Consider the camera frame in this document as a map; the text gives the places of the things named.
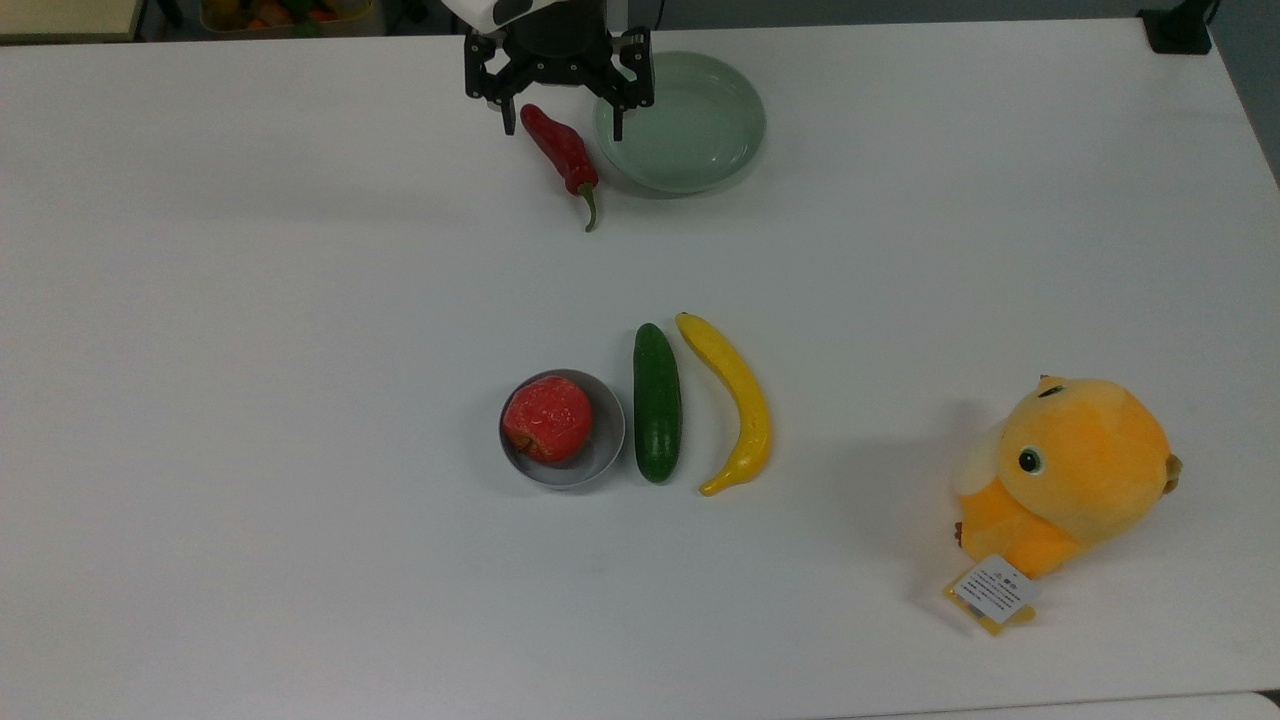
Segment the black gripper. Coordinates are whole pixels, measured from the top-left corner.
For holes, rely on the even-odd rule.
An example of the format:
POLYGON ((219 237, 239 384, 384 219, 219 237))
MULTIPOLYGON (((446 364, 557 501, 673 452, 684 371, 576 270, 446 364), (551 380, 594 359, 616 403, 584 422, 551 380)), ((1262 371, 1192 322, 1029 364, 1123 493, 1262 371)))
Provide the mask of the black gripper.
POLYGON ((532 85, 581 87, 612 108, 622 142, 627 111, 655 101, 652 28, 612 31, 608 1, 463 3, 463 87, 500 111, 515 136, 516 97, 532 85))

